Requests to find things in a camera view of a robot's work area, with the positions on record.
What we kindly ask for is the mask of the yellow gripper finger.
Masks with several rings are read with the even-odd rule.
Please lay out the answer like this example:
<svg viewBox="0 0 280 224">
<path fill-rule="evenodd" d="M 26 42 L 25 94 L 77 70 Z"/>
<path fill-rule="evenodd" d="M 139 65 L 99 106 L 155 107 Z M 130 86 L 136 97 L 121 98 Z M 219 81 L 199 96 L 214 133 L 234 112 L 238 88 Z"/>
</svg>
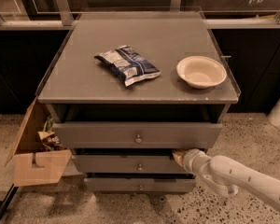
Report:
<svg viewBox="0 0 280 224">
<path fill-rule="evenodd" d="M 183 165 L 183 159 L 186 151 L 184 149 L 174 149 L 172 151 L 176 163 L 180 166 Z"/>
</svg>

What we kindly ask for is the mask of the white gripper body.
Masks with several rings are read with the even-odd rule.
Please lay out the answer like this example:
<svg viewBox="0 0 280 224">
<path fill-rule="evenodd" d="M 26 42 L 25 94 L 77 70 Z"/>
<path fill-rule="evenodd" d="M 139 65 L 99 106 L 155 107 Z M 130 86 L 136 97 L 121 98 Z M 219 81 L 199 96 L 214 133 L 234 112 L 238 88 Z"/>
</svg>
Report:
<svg viewBox="0 0 280 224">
<path fill-rule="evenodd" d="M 209 161 L 209 157 L 199 149 L 191 149 L 183 156 L 183 167 L 191 174 L 198 174 L 200 169 Z"/>
</svg>

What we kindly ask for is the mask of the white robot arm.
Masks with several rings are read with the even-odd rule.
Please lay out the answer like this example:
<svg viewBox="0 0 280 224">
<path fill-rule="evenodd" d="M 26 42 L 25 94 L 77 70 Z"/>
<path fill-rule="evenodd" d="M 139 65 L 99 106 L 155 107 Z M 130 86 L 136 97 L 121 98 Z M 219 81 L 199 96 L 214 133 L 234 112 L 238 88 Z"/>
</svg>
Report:
<svg viewBox="0 0 280 224">
<path fill-rule="evenodd" d="M 267 115 L 232 113 L 223 123 L 221 146 L 175 150 L 175 161 L 221 196 L 243 189 L 280 213 L 280 98 Z"/>
</svg>

